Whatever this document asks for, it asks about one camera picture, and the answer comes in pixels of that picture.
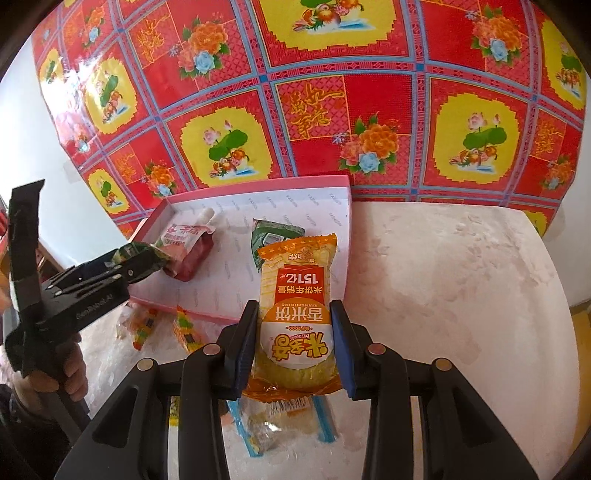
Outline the left hand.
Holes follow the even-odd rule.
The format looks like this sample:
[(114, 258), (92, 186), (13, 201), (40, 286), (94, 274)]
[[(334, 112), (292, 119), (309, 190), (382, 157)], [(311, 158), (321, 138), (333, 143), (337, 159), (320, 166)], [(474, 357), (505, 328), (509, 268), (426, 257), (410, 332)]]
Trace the left hand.
[(41, 399), (42, 394), (62, 390), (73, 402), (84, 399), (88, 392), (88, 379), (80, 342), (81, 335), (76, 333), (58, 348), (55, 367), (59, 367), (60, 372), (49, 373), (49, 369), (46, 368), (33, 370), (26, 376), (21, 372), (12, 374), (14, 393), (29, 412), (46, 416)]

